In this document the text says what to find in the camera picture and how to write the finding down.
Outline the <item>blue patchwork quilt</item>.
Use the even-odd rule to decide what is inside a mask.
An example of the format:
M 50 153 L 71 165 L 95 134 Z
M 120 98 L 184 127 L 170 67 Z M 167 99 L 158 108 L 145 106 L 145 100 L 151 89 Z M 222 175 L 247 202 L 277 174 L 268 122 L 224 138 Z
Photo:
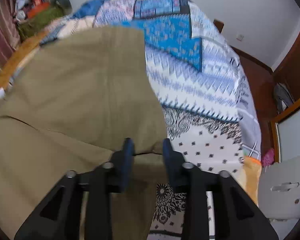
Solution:
M 108 24 L 144 32 L 173 148 L 203 171 L 229 171 L 256 202 L 260 126 L 239 56 L 216 26 L 190 0 L 90 0 L 50 24 L 42 44 Z

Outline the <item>white wall socket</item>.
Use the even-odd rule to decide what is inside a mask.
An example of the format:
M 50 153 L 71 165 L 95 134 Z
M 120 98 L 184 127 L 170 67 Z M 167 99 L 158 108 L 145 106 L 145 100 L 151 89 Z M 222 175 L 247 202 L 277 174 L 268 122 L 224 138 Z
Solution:
M 243 36 L 243 35 L 241 35 L 241 34 L 238 34 L 238 35 L 237 35 L 237 39 L 238 39 L 239 41 L 242 41 L 242 40 L 243 40 L 243 38 L 244 38 L 244 36 Z

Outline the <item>striped red curtain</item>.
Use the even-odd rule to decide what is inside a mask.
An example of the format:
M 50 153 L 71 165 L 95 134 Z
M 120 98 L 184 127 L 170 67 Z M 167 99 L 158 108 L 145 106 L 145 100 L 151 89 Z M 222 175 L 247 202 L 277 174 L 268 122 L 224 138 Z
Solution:
M 0 0 L 0 72 L 20 44 L 20 35 L 13 20 L 17 0 Z

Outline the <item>orange box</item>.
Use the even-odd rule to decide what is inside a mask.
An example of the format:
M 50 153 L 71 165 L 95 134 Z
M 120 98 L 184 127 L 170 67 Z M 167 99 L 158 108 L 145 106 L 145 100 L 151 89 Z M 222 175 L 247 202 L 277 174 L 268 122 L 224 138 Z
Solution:
M 27 18 L 33 18 L 38 13 L 48 9 L 50 7 L 49 2 L 43 2 L 41 4 L 35 5 L 30 11 L 27 12 Z

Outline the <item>wooden door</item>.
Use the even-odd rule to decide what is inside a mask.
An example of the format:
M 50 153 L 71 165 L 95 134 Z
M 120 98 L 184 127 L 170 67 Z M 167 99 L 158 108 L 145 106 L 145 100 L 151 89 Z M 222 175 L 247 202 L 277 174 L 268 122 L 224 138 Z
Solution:
M 300 98 L 300 33 L 275 70 L 273 79 L 276 83 L 284 84 L 295 101 Z

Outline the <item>wooden lap tray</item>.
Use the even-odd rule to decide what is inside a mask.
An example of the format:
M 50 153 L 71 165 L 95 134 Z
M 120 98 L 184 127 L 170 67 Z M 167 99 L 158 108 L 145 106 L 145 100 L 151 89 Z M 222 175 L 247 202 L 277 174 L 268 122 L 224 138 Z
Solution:
M 7 63 L 4 65 L 3 70 L 0 72 L 0 88 L 6 88 L 8 86 L 9 80 L 17 69 L 17 66 L 31 51 L 38 47 L 40 41 L 47 35 L 47 33 L 48 31 L 44 30 L 26 39 L 19 46 L 18 50 L 12 54 Z

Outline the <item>green storage basket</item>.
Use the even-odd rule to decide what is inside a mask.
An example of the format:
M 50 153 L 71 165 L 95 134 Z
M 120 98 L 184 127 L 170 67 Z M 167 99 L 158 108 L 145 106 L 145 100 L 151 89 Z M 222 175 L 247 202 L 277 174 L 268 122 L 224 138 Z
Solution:
M 21 42 L 24 42 L 27 38 L 38 34 L 53 20 L 63 16 L 63 9 L 60 6 L 55 5 L 39 12 L 36 16 L 26 20 L 25 22 L 17 23 Z

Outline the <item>khaki cargo pants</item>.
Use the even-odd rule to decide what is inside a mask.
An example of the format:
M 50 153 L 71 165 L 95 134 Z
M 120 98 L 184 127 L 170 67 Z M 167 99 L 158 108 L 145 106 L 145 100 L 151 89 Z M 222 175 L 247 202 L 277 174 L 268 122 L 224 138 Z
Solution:
M 167 131 L 143 31 L 107 26 L 40 48 L 0 100 L 0 228 L 12 238 L 68 170 L 91 171 L 133 140 L 129 186 L 111 199 L 114 239 L 146 239 Z

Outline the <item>frosted sliding wardrobe door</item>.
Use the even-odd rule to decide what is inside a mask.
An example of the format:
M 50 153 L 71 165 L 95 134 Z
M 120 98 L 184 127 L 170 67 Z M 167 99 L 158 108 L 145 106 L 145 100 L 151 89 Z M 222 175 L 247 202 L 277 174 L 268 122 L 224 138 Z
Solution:
M 270 122 L 277 163 L 300 156 L 300 99 Z

